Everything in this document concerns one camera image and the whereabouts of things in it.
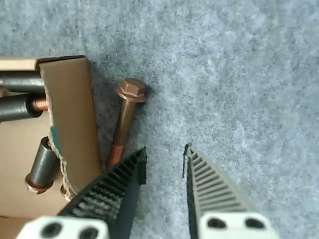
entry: metal sleeve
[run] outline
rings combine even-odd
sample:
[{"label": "metal sleeve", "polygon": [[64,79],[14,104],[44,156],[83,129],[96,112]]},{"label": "metal sleeve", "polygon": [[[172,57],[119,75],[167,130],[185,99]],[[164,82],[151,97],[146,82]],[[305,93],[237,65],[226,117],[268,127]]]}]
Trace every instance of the metal sleeve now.
[{"label": "metal sleeve", "polygon": [[44,137],[41,140],[30,172],[30,180],[39,186],[46,186],[52,183],[60,164],[60,160],[51,147],[48,146],[48,141],[48,137]]},{"label": "metal sleeve", "polygon": [[0,81],[11,92],[44,92],[44,82],[39,71],[1,71]]},{"label": "metal sleeve", "polygon": [[0,98],[0,122],[36,118],[42,111],[35,111],[32,101],[38,96],[25,94]]}]

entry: bolt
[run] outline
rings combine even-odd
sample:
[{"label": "bolt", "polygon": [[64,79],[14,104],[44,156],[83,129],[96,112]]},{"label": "bolt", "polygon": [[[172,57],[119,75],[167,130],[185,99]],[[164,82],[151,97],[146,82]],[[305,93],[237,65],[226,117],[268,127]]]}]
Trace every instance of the bolt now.
[{"label": "bolt", "polygon": [[136,103],[146,100],[145,91],[145,84],[134,78],[125,78],[122,84],[116,88],[117,94],[123,100],[107,160],[107,167],[111,167],[121,160]]},{"label": "bolt", "polygon": [[38,98],[32,101],[32,107],[35,111],[47,111],[48,102],[45,98]]}]

